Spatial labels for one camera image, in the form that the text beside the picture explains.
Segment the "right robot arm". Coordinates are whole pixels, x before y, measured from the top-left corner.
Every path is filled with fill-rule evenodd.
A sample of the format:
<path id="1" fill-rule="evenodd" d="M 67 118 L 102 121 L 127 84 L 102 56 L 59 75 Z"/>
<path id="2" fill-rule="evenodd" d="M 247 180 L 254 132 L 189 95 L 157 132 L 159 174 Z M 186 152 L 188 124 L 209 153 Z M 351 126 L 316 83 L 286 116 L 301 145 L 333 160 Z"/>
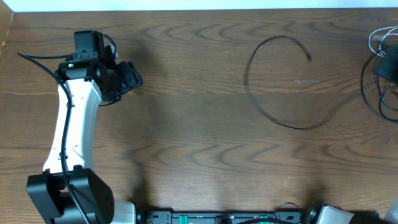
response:
<path id="1" fill-rule="evenodd" d="M 397 45 L 383 46 L 377 52 L 374 52 L 368 61 L 364 64 L 361 77 L 364 77 L 365 69 L 371 60 L 379 56 L 374 66 L 374 76 L 379 95 L 377 108 L 373 108 L 367 101 L 364 90 L 361 94 L 364 102 L 368 105 L 376 115 L 382 119 L 397 124 L 396 119 L 392 119 L 385 114 L 383 108 L 389 108 L 392 111 L 397 109 L 390 107 L 385 101 L 385 95 L 389 91 L 392 84 L 397 83 Z M 373 212 L 349 212 L 340 208 L 327 205 L 325 203 L 312 207 L 306 214 L 302 223 L 316 224 L 362 224 L 362 223 L 397 223 L 397 201 L 395 200 L 384 218 L 380 218 L 378 214 Z"/>

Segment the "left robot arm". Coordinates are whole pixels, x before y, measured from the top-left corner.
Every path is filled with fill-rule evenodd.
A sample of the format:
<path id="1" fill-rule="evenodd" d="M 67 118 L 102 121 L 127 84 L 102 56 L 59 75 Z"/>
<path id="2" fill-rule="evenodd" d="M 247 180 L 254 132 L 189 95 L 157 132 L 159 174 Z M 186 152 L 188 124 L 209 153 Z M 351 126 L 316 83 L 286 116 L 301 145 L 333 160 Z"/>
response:
<path id="1" fill-rule="evenodd" d="M 132 62 L 119 61 L 114 42 L 95 30 L 74 34 L 75 51 L 62 55 L 51 76 L 58 84 L 55 135 L 41 174 L 27 179 L 27 193 L 45 223 L 144 223 L 131 202 L 114 198 L 95 173 L 97 110 L 142 85 Z"/>

